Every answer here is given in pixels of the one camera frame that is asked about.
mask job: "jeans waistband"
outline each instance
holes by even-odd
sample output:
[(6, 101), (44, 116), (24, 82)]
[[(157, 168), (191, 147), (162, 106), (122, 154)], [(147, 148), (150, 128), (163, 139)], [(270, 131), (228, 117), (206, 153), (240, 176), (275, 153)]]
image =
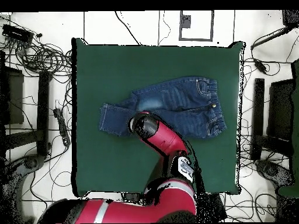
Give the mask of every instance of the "jeans waistband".
[(218, 131), (221, 133), (224, 129), (227, 128), (224, 117), (222, 114), (222, 109), (220, 106), (218, 94), (217, 94), (217, 81), (214, 79), (208, 79), (208, 91), (211, 94), (211, 106), (215, 114), (215, 119), (213, 121), (217, 122)]

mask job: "jeans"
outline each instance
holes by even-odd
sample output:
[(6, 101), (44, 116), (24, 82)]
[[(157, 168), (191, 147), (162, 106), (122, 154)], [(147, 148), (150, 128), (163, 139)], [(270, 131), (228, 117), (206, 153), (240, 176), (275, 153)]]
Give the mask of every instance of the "jeans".
[(134, 90), (117, 104), (104, 104), (99, 130), (129, 136), (129, 119), (144, 110), (159, 116), (182, 137), (211, 138), (226, 129), (217, 82), (188, 76)]

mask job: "black device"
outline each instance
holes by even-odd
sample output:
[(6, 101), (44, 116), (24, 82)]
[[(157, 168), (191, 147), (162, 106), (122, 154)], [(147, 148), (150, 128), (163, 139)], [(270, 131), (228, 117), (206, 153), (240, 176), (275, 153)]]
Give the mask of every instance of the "black device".
[[(39, 73), (39, 98), (37, 108), (37, 131), (5, 133), (9, 114), (9, 78), (5, 66), (5, 53), (0, 51), (0, 222), (25, 223), (22, 215), (22, 187), (28, 174), (40, 169), (51, 148), (48, 143), (49, 83), (52, 76), (47, 71)], [(37, 154), (20, 157), (5, 164), (6, 151), (36, 142)]]
[(263, 135), (265, 80), (256, 78), (253, 88), (251, 160), (259, 160), (262, 148), (290, 157), (294, 153), (291, 136), (291, 92), (294, 80), (273, 82), (270, 87), (267, 135)]
[(54, 113), (54, 117), (57, 118), (57, 121), (58, 121), (59, 132), (62, 137), (63, 145), (65, 147), (69, 147), (71, 144), (71, 140), (68, 136), (68, 130), (67, 130), (67, 126), (65, 124), (63, 114), (62, 114), (61, 110), (58, 108), (55, 108), (53, 113)]
[(269, 89), (269, 118), (267, 135), (283, 140), (291, 140), (292, 103), (291, 95), (295, 89), (294, 80), (272, 82)]
[(299, 25), (299, 10), (283, 10), (283, 24), (286, 27)]
[(289, 170), (267, 160), (257, 160), (255, 162), (258, 174), (267, 180), (271, 180), (275, 188), (279, 186), (290, 186), (294, 180)]
[(33, 39), (33, 33), (29, 32), (25, 29), (20, 29), (18, 27), (13, 27), (13, 26), (10, 26), (7, 24), (3, 25), (2, 35), (5, 37), (14, 39), (14, 40), (19, 40), (28, 45), (30, 45), (32, 43), (32, 39)]
[[(284, 167), (267, 160), (256, 161), (258, 174), (270, 180), (275, 189), (281, 186), (291, 186), (294, 178), (291, 172)], [(299, 222), (299, 199), (284, 197), (276, 194), (275, 222)]]
[(5, 111), (5, 123), (4, 124), (22, 124), (24, 122), (23, 109), (23, 83), (24, 75), (21, 70), (10, 67), (5, 67), (6, 88), (4, 92), (7, 92), (4, 97), (6, 101), (13, 101), (13, 105), (9, 104), (9, 108), (3, 109)]

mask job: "black rectangle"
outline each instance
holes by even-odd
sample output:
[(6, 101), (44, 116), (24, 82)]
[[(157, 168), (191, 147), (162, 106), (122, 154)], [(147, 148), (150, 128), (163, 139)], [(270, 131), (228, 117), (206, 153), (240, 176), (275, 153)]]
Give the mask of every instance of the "black rectangle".
[(18, 27), (13, 27), (7, 24), (3, 25), (3, 36), (13, 38), (15, 40), (19, 40), (21, 42), (31, 44), (32, 39), (33, 39), (33, 33), (25, 30), (25, 29), (20, 29)]
[(283, 10), (283, 24), (286, 27), (299, 25), (299, 10)]
[(182, 29), (183, 27), (183, 20), (184, 16), (183, 11), (180, 11), (180, 27), (179, 27), (179, 41), (208, 41), (213, 42), (213, 35), (214, 35), (214, 11), (211, 10), (211, 29), (210, 29), (210, 38), (182, 38)]
[(39, 73), (39, 99), (37, 106), (37, 130), (43, 132), (43, 139), (36, 142), (37, 154), (47, 156), (48, 153), (48, 115), (49, 115), (49, 82), (52, 76), (48, 71)]
[(6, 150), (21, 147), (38, 140), (43, 140), (43, 132), (26, 131), (10, 134), (6, 136)]
[(294, 91), (294, 80), (273, 82), (270, 87), (269, 118), (267, 135), (270, 137), (291, 140), (291, 95)]
[(255, 145), (270, 149), (274, 153), (279, 153), (287, 157), (291, 157), (294, 153), (294, 148), (290, 141), (272, 138), (270, 136), (255, 136)]
[(8, 80), (5, 72), (5, 52), (0, 51), (0, 166), (4, 166), (6, 158), (5, 123), (9, 116), (7, 102)]
[(21, 70), (5, 67), (8, 81), (9, 81), (9, 92), (8, 96), (12, 101), (9, 105), (9, 119), (6, 124), (22, 124), (24, 122), (23, 115), (23, 83), (24, 75)]
[(251, 160), (259, 160), (262, 153), (262, 147), (257, 145), (256, 136), (263, 135), (263, 116), (264, 116), (264, 94), (265, 80), (256, 78), (253, 88), (253, 106), (252, 106), (252, 145)]

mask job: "black border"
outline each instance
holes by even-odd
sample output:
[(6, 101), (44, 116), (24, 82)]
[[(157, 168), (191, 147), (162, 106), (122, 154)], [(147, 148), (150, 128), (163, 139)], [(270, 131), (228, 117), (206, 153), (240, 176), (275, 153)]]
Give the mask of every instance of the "black border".
[(212, 18), (211, 18), (211, 29), (210, 29), (210, 38), (182, 38), (182, 17), (183, 11), (180, 11), (180, 29), (179, 29), (179, 41), (207, 41), (213, 42), (213, 35), (214, 35), (214, 10), (211, 10)]
[(71, 184), (72, 192), (75, 197), (79, 197), (77, 184), (76, 184), (76, 175), (77, 175), (77, 42), (76, 38), (72, 38), (72, 172), (71, 172)]

